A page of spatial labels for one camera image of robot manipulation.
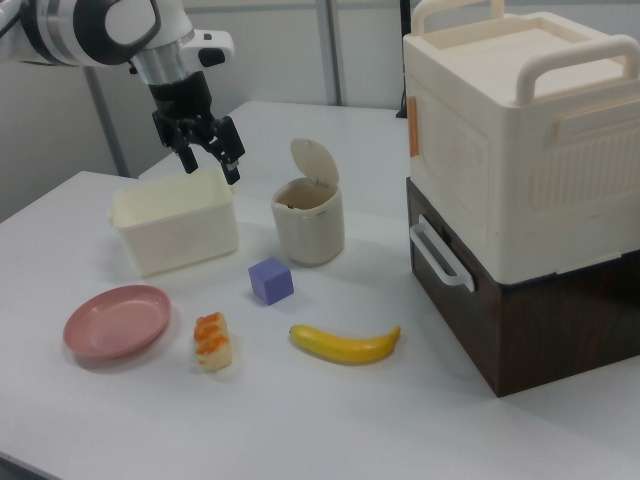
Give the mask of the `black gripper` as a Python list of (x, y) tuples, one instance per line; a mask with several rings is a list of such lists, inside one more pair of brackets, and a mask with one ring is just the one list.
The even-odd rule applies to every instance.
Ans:
[(152, 114), (163, 146), (171, 146), (184, 171), (192, 174), (198, 163), (191, 144), (205, 146), (219, 162), (228, 185), (240, 180), (239, 159), (245, 148), (233, 119), (216, 119), (211, 113), (212, 96), (203, 72), (184, 80), (149, 87), (156, 104)]

